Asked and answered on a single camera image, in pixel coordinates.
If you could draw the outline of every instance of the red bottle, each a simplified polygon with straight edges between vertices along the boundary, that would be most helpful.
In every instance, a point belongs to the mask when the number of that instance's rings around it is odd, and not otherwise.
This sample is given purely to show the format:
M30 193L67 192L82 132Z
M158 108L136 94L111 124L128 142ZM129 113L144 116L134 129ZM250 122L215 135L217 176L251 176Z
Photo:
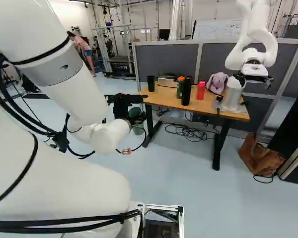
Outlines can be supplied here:
M205 92L205 82L201 81L198 84L197 100L204 99L204 92Z

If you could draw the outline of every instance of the stuffed animal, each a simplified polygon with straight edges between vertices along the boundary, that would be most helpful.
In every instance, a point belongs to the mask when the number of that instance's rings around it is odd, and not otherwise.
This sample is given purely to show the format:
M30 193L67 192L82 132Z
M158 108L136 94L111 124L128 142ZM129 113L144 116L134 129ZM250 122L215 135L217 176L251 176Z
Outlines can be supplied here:
M214 73L211 75L206 85L206 88L215 94L221 94L226 88L227 80L228 80L227 74L223 72Z

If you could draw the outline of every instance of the black desk leg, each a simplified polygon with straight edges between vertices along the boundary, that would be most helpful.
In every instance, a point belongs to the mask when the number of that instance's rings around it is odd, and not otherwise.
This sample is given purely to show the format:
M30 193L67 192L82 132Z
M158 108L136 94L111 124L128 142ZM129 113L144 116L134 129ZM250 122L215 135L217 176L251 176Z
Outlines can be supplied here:
M146 106L146 115L147 115L147 127L148 127L148 135L146 140L143 143L143 147L147 147L151 139L154 137L156 132L159 130L160 126L162 125L161 121L158 121L155 126L153 126L152 121L152 106L145 104Z
M224 145L231 122L232 120L225 119L222 125L221 132L219 134L215 134L214 136L212 168L216 171L220 170L221 150Z

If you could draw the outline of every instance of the desk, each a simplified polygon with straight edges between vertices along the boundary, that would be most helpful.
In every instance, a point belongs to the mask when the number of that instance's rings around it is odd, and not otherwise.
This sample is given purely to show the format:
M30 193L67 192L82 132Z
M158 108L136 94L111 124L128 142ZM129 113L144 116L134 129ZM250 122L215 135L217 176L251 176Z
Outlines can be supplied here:
M217 116L218 112L213 107L214 100L216 99L216 95L205 91L204 99L197 100L197 86L193 85L191 88L191 99L190 104L188 106L183 106L181 104L181 100L176 98L176 88L168 88L168 87L160 87L155 84L155 91L149 92L146 87L144 90L139 92L140 95L148 95L147 98L144 99L144 104L146 106L147 113L147 125L148 125L148 136L143 144L143 147L147 147L150 143L151 139L154 137L156 132L159 130L162 122L158 121L158 123L153 126L152 121L152 105L157 105L166 108L174 108L178 110L206 114L211 116ZM235 114L231 112L220 112L220 117L224 118L224 123L222 125L222 129L219 134L215 134L214 136L214 151L213 151L213 169L220 170L220 159L221 159L221 150L225 142L225 138L227 136L229 127L233 120L242 120L249 121L250 117L248 113L245 114Z

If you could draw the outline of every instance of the woman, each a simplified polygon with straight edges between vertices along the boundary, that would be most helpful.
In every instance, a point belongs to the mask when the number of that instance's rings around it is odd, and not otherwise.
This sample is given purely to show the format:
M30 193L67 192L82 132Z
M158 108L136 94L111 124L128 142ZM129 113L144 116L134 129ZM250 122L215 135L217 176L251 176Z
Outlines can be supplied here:
M93 59L91 57L92 51L91 51L90 46L88 45L88 43L85 40L83 40L82 37L75 35L73 32L68 31L68 35L72 41L76 42L76 44L81 49L82 53L85 55L85 57L89 63L89 66L91 68L91 73L92 73L93 77L95 77L96 73L95 73L95 68L94 68L94 64L93 64Z

